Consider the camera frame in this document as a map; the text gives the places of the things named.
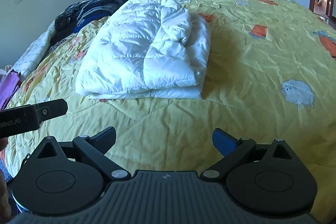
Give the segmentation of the person's left hand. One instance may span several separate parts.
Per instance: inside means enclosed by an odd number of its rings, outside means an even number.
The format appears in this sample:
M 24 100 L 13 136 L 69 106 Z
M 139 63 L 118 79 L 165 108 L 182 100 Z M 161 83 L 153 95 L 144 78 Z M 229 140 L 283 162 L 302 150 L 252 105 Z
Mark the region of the person's left hand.
M 9 193 L 7 191 L 7 185 L 5 175 L 1 170 L 0 173 L 0 222 L 6 223 L 11 220 L 11 206 L 9 204 Z

